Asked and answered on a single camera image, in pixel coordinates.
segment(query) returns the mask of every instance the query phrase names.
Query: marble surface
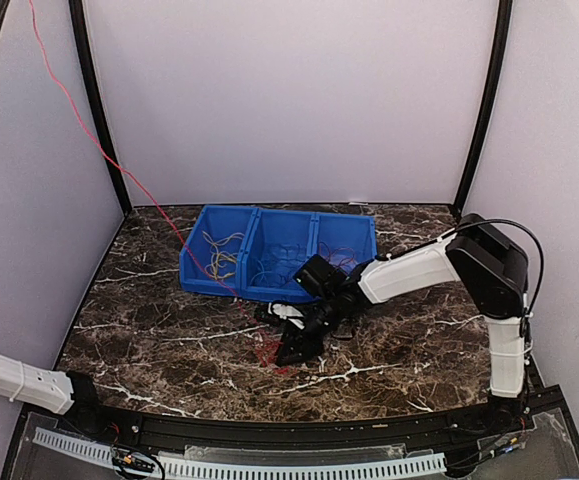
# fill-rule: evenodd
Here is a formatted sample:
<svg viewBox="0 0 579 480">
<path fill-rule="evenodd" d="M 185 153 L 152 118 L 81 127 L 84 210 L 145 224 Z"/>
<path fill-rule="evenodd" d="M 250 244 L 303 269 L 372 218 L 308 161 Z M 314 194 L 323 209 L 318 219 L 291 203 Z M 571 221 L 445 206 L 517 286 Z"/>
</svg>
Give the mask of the marble surface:
<svg viewBox="0 0 579 480">
<path fill-rule="evenodd" d="M 275 205 L 372 215 L 379 252 L 453 226 L 444 206 Z M 169 207 L 188 235 L 201 207 Z M 487 332 L 460 283 L 412 292 L 343 324 L 321 360 L 278 373 L 256 355 L 271 327 L 253 302 L 186 293 L 180 242 L 154 208 L 127 219 L 71 332 L 61 370 L 93 376 L 107 405 L 217 420 L 333 421 L 486 400 Z"/>
</svg>

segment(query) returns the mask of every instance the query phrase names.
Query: red wire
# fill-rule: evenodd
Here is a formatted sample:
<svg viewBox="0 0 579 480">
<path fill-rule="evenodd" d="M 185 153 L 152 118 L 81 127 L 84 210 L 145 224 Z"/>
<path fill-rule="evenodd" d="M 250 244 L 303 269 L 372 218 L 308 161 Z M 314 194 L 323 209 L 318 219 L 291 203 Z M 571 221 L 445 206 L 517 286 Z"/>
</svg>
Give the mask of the red wire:
<svg viewBox="0 0 579 480">
<path fill-rule="evenodd" d="M 32 18 L 32 22 L 33 22 L 33 32 L 36 36 L 36 40 L 38 41 L 38 45 L 40 46 L 40 50 L 42 52 L 42 58 L 44 60 L 45 63 L 45 67 L 47 68 L 47 71 L 49 72 L 49 76 L 51 77 L 51 79 L 56 83 L 56 85 L 58 85 L 60 87 L 60 89 L 62 90 L 62 92 L 65 94 L 65 96 L 67 97 L 67 99 L 69 100 L 69 103 L 71 104 L 71 108 L 73 110 L 73 113 L 76 115 L 76 119 L 78 120 L 78 123 L 80 124 L 80 127 L 84 130 L 84 132 L 87 134 L 87 136 L 91 139 L 91 141 L 94 143 L 94 145 L 96 147 L 98 147 L 98 150 L 100 150 L 100 153 L 102 154 L 102 156 L 104 157 L 104 159 L 106 161 L 108 161 L 109 163 L 111 163 L 115 168 L 117 168 L 118 170 L 120 170 L 120 172 L 124 173 L 125 175 L 127 175 L 132 181 L 133 183 L 136 184 L 136 186 L 142 190 L 142 192 L 147 195 L 147 197 L 149 198 L 149 200 L 154 204 L 154 206 L 158 209 L 158 212 L 160 212 L 160 214 L 163 216 L 163 218 L 166 220 L 166 222 L 171 226 L 171 228 L 173 229 L 173 231 L 176 233 L 176 235 L 178 236 L 178 238 L 180 239 L 180 242 L 182 243 L 182 248 L 185 249 L 187 251 L 187 253 L 189 254 L 189 256 L 191 257 L 191 259 L 193 260 L 193 262 L 196 264 L 196 266 L 198 267 L 198 269 L 203 272 L 208 278 L 214 280 L 216 283 L 218 283 L 220 286 L 226 288 L 236 299 L 238 298 L 238 293 L 231 288 L 229 285 L 227 285 L 226 283 L 224 283 L 222 280 L 219 280 L 217 278 L 214 278 L 212 276 L 210 276 L 207 271 L 203 268 L 203 266 L 200 264 L 200 262 L 198 261 L 198 259 L 196 258 L 196 256 L 193 254 L 193 252 L 191 251 L 191 249 L 189 248 L 189 246 L 187 245 L 187 242 L 185 242 L 184 237 L 182 236 L 182 234 L 180 233 L 180 231 L 178 230 L 178 228 L 176 227 L 176 225 L 173 223 L 173 221 L 171 220 L 171 218 L 169 218 L 169 215 L 167 215 L 167 212 L 165 212 L 163 210 L 163 208 L 160 206 L 160 204 L 156 201 L 156 199 L 154 198 L 154 196 L 151 194 L 151 192 L 149 192 L 149 190 L 147 190 L 142 183 L 140 183 L 140 181 L 134 176 L 133 173 L 131 173 L 129 170 L 127 170 L 126 168 L 122 167 L 119 163 L 115 162 L 109 155 L 107 155 L 107 153 L 105 152 L 104 148 L 102 148 L 102 145 L 100 145 L 100 142 L 98 141 L 98 139 L 91 133 L 91 131 L 87 128 L 87 126 L 85 125 L 85 123 L 82 120 L 82 117 L 80 116 L 80 112 L 78 110 L 78 107 L 76 107 L 76 103 L 73 100 L 73 97 L 71 96 L 71 94 L 69 93 L 69 90 L 67 90 L 67 87 L 65 87 L 63 85 L 63 83 L 58 80 L 58 78 L 56 77 L 56 75 L 53 73 L 53 70 L 51 69 L 51 65 L 49 64 L 49 58 L 47 56 L 47 50 L 45 48 L 45 44 L 42 41 L 42 38 L 40 37 L 40 31 L 38 30 L 38 23 L 36 22 L 36 9 L 34 7 L 33 4 L 33 0 L 29 0 L 29 6 L 31 7 L 31 18 Z M 251 317 L 251 315 L 249 315 L 249 313 L 247 313 L 247 311 L 242 307 L 242 305 L 237 302 L 237 306 L 240 309 L 240 312 L 244 315 L 245 318 L 247 318 L 248 320 L 254 322 L 254 323 L 258 323 L 256 322 L 256 320 Z M 267 344 L 268 348 L 271 349 L 273 347 L 274 348 L 274 352 L 276 351 L 276 349 L 278 348 L 278 346 L 280 345 L 280 342 L 277 342 L 275 340 L 272 340 L 268 337 L 267 332 L 262 331 L 262 336 L 263 336 L 263 343 Z M 263 352 L 260 352 L 258 354 L 258 360 L 260 361 L 260 363 L 262 363 L 263 365 L 267 366 L 270 364 L 274 363 L 274 358 L 273 358 L 273 352 L 271 352 L 271 354 L 267 353 L 267 349 L 265 348 Z"/>
</svg>

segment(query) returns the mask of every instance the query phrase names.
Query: white cable tray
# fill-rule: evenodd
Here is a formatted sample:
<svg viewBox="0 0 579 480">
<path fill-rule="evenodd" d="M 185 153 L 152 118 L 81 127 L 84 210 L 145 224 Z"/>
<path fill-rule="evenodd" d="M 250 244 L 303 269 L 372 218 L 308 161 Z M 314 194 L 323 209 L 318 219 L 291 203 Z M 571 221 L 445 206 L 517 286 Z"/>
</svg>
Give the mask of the white cable tray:
<svg viewBox="0 0 579 480">
<path fill-rule="evenodd" d="M 33 443 L 100 467 L 112 468 L 108 445 L 36 428 Z M 158 460 L 171 480 L 394 480 L 443 473 L 444 453 L 383 462 L 324 466 L 256 466 L 205 463 L 160 455 Z M 151 475 L 160 478 L 156 468 Z"/>
</svg>

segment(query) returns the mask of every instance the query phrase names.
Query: blue bin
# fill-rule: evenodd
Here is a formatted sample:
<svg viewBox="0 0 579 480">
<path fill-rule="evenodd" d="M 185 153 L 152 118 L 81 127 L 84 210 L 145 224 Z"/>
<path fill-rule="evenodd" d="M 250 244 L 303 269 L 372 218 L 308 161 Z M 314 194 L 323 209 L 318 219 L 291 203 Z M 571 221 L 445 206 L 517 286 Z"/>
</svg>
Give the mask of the blue bin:
<svg viewBox="0 0 579 480">
<path fill-rule="evenodd" d="M 242 258 L 242 297 L 307 302 L 293 275 L 313 255 L 316 215 L 261 209 Z"/>
<path fill-rule="evenodd" d="M 250 236 L 251 227 L 258 214 L 257 208 L 251 207 L 224 207 L 207 205 L 202 209 L 191 234 L 187 238 L 187 245 L 203 269 L 211 265 L 212 249 L 203 232 L 214 242 L 224 242 L 220 251 L 242 258 L 246 240 Z M 241 296 L 240 280 L 241 269 L 238 262 L 221 262 L 224 265 L 217 272 L 223 278 L 223 283 L 235 290 Z M 180 252 L 180 283 L 188 292 L 206 293 L 209 295 L 233 296 L 233 293 L 213 280 L 191 258 L 186 248 Z"/>
<path fill-rule="evenodd" d="M 180 252 L 185 291 L 233 296 L 211 278 L 217 275 L 239 297 L 263 302 L 312 300 L 293 275 L 316 253 L 347 273 L 377 253 L 371 217 L 217 205 L 202 210 L 187 245 L 202 268 L 186 248 Z M 217 251 L 223 256 L 213 272 Z"/>
<path fill-rule="evenodd" d="M 373 218 L 360 215 L 317 215 L 314 253 L 350 273 L 356 265 L 376 257 Z"/>
</svg>

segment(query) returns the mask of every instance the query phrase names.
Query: gray wall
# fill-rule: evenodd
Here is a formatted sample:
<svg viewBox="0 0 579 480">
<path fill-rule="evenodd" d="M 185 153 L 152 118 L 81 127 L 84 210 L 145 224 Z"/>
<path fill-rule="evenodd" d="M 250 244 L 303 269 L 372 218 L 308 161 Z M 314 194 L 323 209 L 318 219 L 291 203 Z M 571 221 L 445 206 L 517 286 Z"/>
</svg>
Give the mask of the gray wall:
<svg viewBox="0 0 579 480">
<path fill-rule="evenodd" d="M 496 0 L 86 4 L 120 158 L 160 201 L 453 201 Z"/>
<path fill-rule="evenodd" d="M 535 354 L 545 381 L 563 387 L 579 427 L 579 2 L 514 5 L 468 210 L 517 219 L 543 241 Z"/>
<path fill-rule="evenodd" d="M 67 2 L 36 0 L 56 74 L 85 119 Z M 51 367 L 121 212 L 99 154 L 45 72 L 26 0 L 0 40 L 0 353 Z M 0 472 L 18 404 L 0 398 Z"/>
</svg>

